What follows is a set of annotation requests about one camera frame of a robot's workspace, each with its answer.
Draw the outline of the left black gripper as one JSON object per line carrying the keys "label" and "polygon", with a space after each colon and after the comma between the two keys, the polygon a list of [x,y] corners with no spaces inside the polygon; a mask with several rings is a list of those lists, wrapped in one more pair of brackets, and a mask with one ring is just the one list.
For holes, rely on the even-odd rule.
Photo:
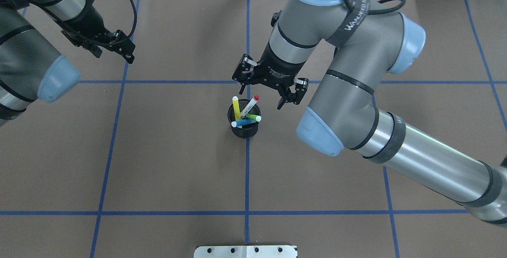
{"label": "left black gripper", "polygon": [[121,30],[111,32],[106,29],[103,17],[94,7],[86,7],[78,16],[63,23],[66,25],[63,29],[69,40],[74,45],[89,50],[96,58],[100,58],[103,54],[99,48],[102,46],[121,55],[129,65],[133,63],[135,45],[130,36],[135,30],[136,18],[128,36]]}

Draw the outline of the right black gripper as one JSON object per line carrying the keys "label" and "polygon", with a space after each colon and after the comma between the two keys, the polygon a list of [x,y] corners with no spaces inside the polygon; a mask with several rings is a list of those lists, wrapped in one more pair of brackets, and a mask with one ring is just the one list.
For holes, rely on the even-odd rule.
{"label": "right black gripper", "polygon": [[259,62],[253,61],[248,54],[242,55],[232,80],[241,85],[239,95],[244,94],[247,85],[262,84],[277,90],[281,97],[277,110],[281,110],[286,103],[299,104],[305,96],[309,79],[297,78],[304,64],[305,61],[292,63],[282,60],[267,44]]}

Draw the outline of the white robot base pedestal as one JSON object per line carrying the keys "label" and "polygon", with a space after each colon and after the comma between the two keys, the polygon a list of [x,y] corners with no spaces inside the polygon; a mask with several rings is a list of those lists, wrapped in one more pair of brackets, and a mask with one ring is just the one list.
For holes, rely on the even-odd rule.
{"label": "white robot base pedestal", "polygon": [[297,246],[235,245],[197,247],[194,258],[297,258]]}

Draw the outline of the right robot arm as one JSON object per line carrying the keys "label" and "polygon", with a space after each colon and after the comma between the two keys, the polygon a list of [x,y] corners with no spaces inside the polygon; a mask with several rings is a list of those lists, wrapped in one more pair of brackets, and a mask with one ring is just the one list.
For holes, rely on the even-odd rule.
{"label": "right robot arm", "polygon": [[309,80],[297,74],[321,40],[333,60],[305,108],[297,136],[328,156],[356,150],[463,206],[478,220],[506,227],[506,162],[491,167],[430,137],[372,103],[385,74],[399,74],[426,41],[400,12],[406,0],[288,0],[272,17],[259,61],[244,54],[232,80],[277,90],[281,109],[299,104]]}

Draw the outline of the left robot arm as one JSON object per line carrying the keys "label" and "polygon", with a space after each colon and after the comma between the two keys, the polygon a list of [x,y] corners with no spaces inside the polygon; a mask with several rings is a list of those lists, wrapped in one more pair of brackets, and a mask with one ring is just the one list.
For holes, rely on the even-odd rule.
{"label": "left robot arm", "polygon": [[134,61],[132,30],[106,29],[103,17],[94,8],[95,0],[1,0],[0,30],[0,115],[1,124],[16,119],[34,101],[52,103],[81,80],[74,65],[28,22],[20,10],[31,4],[44,11],[76,47],[96,58],[103,49]]}

